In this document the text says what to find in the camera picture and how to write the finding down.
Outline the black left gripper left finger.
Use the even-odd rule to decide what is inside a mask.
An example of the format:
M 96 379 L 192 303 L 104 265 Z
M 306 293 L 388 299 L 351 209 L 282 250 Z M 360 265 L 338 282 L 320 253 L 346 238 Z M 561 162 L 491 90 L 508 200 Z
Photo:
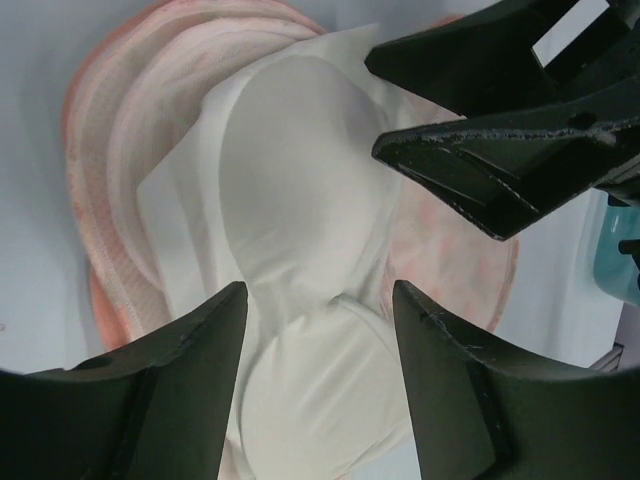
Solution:
M 5 479 L 214 479 L 247 318 L 226 286 L 70 370 L 1 375 Z

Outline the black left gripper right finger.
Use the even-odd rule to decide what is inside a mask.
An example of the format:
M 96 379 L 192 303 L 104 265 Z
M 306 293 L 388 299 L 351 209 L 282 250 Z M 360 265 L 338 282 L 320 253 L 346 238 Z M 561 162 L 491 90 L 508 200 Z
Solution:
M 519 348 L 406 281 L 393 311 L 425 479 L 635 479 L 639 371 Z

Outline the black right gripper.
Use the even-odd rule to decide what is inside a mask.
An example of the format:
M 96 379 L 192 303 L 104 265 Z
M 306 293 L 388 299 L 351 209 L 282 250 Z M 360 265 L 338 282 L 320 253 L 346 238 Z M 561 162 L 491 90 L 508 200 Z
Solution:
M 639 4 L 606 2 L 543 65 L 533 45 L 574 5 L 500 1 L 374 47 L 372 74 L 471 119 L 385 133 L 373 157 L 498 240 L 590 188 L 637 204 Z

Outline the white bra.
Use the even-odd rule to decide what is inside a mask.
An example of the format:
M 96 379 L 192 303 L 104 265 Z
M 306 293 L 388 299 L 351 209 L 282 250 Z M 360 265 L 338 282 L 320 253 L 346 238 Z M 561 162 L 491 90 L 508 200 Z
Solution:
M 364 67 L 376 33 L 298 42 L 216 85 L 138 188 L 173 317 L 248 290 L 225 479 L 337 479 L 411 433 L 383 308 L 401 179 L 371 156 L 408 117 Z

